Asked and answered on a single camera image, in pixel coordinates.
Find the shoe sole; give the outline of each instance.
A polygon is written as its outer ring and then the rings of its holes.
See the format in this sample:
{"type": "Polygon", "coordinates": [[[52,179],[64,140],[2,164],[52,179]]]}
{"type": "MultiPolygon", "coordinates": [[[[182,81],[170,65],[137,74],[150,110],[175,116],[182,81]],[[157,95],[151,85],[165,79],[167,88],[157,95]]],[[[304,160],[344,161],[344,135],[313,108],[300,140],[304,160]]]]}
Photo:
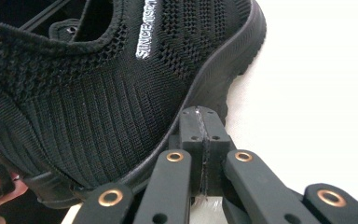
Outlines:
{"type": "Polygon", "coordinates": [[[216,111],[225,122],[227,93],[236,76],[242,75],[263,45],[267,32],[266,20],[260,6],[251,1],[247,22],[240,30],[216,50],[203,64],[188,91],[170,129],[148,158],[118,182],[141,190],[150,177],[159,153],[166,149],[169,137],[177,131],[179,115],[183,109],[201,105],[216,111]]]}

